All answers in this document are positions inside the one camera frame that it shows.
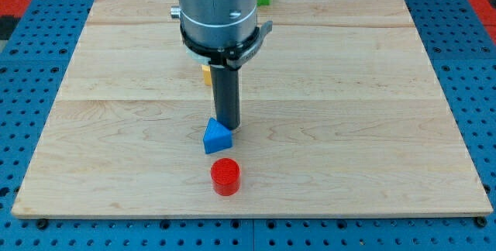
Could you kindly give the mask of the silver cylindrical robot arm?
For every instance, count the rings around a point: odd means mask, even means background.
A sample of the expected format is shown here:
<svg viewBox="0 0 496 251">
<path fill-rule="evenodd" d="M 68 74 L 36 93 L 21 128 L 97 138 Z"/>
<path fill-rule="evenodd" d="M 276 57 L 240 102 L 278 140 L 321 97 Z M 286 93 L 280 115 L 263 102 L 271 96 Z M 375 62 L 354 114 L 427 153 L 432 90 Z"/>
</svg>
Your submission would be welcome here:
<svg viewBox="0 0 496 251">
<path fill-rule="evenodd" d="M 214 67 L 239 70 L 272 30 L 257 23 L 257 0 L 178 1 L 184 45 Z"/>
</svg>

